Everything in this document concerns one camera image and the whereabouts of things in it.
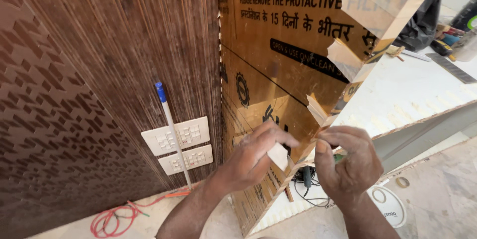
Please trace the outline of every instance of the black plastic bag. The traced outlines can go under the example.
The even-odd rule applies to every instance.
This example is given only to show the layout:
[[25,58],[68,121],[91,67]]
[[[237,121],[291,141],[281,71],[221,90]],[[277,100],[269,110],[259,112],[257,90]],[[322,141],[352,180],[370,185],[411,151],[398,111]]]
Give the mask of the black plastic bag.
[[393,45],[404,46],[413,52],[429,46],[436,35],[440,9],[441,0],[424,0]]

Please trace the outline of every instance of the red wire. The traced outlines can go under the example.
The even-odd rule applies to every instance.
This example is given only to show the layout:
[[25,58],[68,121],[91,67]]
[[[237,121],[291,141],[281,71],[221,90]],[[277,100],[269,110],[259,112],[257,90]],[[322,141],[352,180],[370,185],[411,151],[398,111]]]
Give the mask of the red wire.
[[[186,196],[190,193],[190,191],[185,191],[185,192],[180,192],[180,193],[170,193],[170,194],[166,194],[164,196],[161,196],[159,197],[158,199],[154,200],[152,203],[148,204],[148,205],[138,205],[138,204],[134,204],[133,202],[131,201],[127,201],[127,204],[126,205],[121,205],[121,206],[118,206],[116,208],[112,208],[112,209],[109,209],[109,210],[105,210],[101,213],[99,213],[91,222],[91,226],[90,226],[90,230],[91,230],[91,233],[96,237],[96,238],[109,238],[109,237],[118,237],[118,236],[121,236],[122,234],[124,234],[130,227],[131,225],[133,224],[134,222],[134,219],[137,217],[137,215],[139,215],[139,213],[143,214],[143,215],[146,215],[147,217],[149,217],[149,215],[143,213],[142,211],[139,210],[138,206],[140,207],[147,207],[147,206],[151,206],[151,205],[154,205],[156,204],[157,202],[159,202],[160,200],[164,199],[164,198],[167,198],[167,197],[177,197],[177,196]],[[132,214],[131,216],[117,216],[116,215],[116,211],[120,210],[120,209],[128,209],[128,210],[131,210],[132,211]],[[106,227],[108,226],[109,224],[109,221],[111,220],[112,217],[115,217],[116,218],[116,227],[114,228],[114,230],[112,232],[107,232],[106,231]],[[131,222],[129,222],[129,225],[126,227],[126,229],[124,229],[123,231],[121,232],[117,232],[117,230],[119,229],[119,218],[128,218],[131,220]]]

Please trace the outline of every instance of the dusty floor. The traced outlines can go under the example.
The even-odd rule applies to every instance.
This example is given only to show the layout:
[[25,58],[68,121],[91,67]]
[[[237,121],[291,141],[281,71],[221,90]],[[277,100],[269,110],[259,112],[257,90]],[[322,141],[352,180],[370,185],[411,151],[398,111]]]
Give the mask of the dusty floor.
[[[407,222],[397,231],[402,238],[477,238],[477,137],[433,156],[403,172],[411,185],[400,188],[394,181],[385,187],[402,200]],[[147,204],[157,196],[138,201]],[[167,214],[180,201],[170,198],[148,207],[150,218],[139,216],[122,239],[151,239]],[[90,224],[94,216],[33,236],[35,239],[94,238]],[[314,208],[289,218],[251,238],[347,238],[343,217],[336,207]],[[242,238],[237,218],[224,199],[208,219],[201,238]]]

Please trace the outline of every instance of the finger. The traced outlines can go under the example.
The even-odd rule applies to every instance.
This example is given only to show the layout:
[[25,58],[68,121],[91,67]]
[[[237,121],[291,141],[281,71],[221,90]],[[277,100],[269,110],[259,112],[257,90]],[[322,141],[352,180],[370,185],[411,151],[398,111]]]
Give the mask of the finger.
[[332,126],[326,130],[326,132],[339,132],[339,133],[347,133],[356,137],[360,137],[363,139],[369,139],[369,134],[366,130],[358,128],[358,127],[353,127],[353,126]]
[[371,141],[367,141],[347,133],[339,132],[320,133],[318,138],[325,140],[331,145],[340,145],[349,153],[356,153],[361,149],[366,150],[369,148],[369,143],[372,143]]
[[275,143],[286,144],[290,147],[298,147],[300,142],[296,140],[289,132],[281,129],[271,128],[263,132],[257,137],[257,151],[256,156],[261,158],[269,151]]
[[328,181],[337,177],[333,151],[328,142],[319,139],[315,146],[315,167],[318,180]]
[[274,121],[267,120],[266,122],[264,122],[263,124],[261,124],[261,125],[257,126],[257,128],[255,128],[255,130],[253,131],[252,136],[253,137],[258,137],[263,132],[267,131],[270,128],[280,129]]
[[271,159],[268,157],[268,155],[264,155],[259,162],[250,170],[248,173],[249,180],[253,181],[255,184],[258,184],[263,177],[265,176],[265,173],[268,171],[268,169],[271,166]]

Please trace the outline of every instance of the switch plate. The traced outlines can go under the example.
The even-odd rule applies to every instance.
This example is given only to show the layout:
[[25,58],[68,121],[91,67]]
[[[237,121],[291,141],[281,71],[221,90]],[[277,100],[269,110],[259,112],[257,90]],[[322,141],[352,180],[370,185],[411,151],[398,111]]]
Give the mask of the switch plate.
[[[205,145],[199,148],[182,152],[187,170],[195,169],[199,166],[210,164],[214,161],[212,157],[212,145]],[[158,159],[166,175],[173,175],[182,172],[179,155],[172,154]]]
[[[198,145],[210,140],[207,116],[174,124],[181,149]],[[163,126],[141,132],[154,156],[177,151],[169,126]]]

